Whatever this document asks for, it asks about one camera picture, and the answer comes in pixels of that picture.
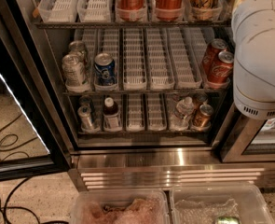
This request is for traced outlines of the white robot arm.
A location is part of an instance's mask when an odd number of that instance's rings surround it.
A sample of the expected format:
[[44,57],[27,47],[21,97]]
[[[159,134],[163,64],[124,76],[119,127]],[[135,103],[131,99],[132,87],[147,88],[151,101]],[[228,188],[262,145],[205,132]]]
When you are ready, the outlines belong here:
[[275,0],[234,0],[233,95],[252,119],[275,118]]

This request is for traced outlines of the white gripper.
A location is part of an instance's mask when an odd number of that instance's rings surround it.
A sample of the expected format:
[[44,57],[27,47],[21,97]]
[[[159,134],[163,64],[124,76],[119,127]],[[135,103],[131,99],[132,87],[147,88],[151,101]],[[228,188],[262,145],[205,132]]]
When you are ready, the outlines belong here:
[[246,41],[275,48],[275,0],[233,0],[231,28],[237,48]]

